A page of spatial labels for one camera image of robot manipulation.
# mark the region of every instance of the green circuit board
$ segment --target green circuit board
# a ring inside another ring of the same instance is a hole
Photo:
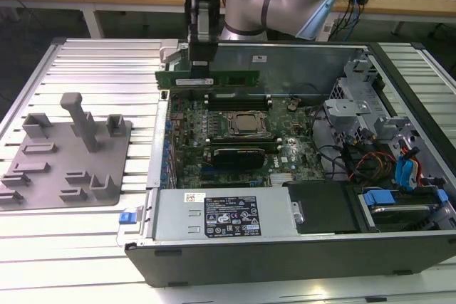
[[[279,153],[266,154],[263,167],[253,170],[220,170],[205,162],[206,139],[226,136],[225,124],[215,134],[211,118],[221,120],[226,112],[210,112],[202,101],[173,98],[170,117],[176,119],[175,151],[179,164],[177,187],[271,187],[270,174],[287,174],[295,180],[323,179],[324,170],[308,136],[311,118],[305,108],[287,110],[289,98],[272,99],[272,108],[261,112],[268,135],[282,139]]]

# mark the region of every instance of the floor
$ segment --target floor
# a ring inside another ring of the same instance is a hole
[[[20,21],[16,23],[8,19],[0,23],[0,118],[54,37],[88,38],[86,24],[78,11],[34,10],[33,14],[45,28],[27,11],[20,11]],[[100,17],[107,38],[186,36],[183,14],[103,12]],[[361,20],[349,41],[421,42],[447,70],[456,63],[456,27],[443,26],[430,38],[428,34],[435,27],[432,23],[406,23],[398,36],[390,33],[392,26],[391,22]],[[452,76],[456,77],[456,68]]]

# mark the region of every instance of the power supply label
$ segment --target power supply label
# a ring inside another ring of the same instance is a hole
[[[208,238],[261,235],[257,198],[206,197],[204,233]]]

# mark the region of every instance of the desk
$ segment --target desk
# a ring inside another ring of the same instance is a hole
[[[96,11],[183,12],[184,0],[22,0],[30,8],[73,9],[83,12],[90,36],[102,38]],[[0,7],[21,7],[15,0],[0,0]],[[328,25],[346,10],[346,0],[337,0],[319,40],[327,40]],[[382,21],[427,21],[456,23],[456,2],[451,0],[369,0],[362,19]]]
[[[340,18],[347,7],[346,0],[336,0],[333,12],[327,18],[319,41],[327,41],[334,21]],[[369,0],[361,19],[372,21],[395,21],[393,33],[397,33],[404,21],[431,23],[456,23],[456,1],[451,0]]]

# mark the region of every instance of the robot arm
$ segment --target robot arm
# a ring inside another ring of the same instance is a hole
[[[217,52],[220,0],[185,0],[192,77],[206,78]]]
[[[265,39],[266,28],[314,39],[335,0],[227,0],[222,39]]]

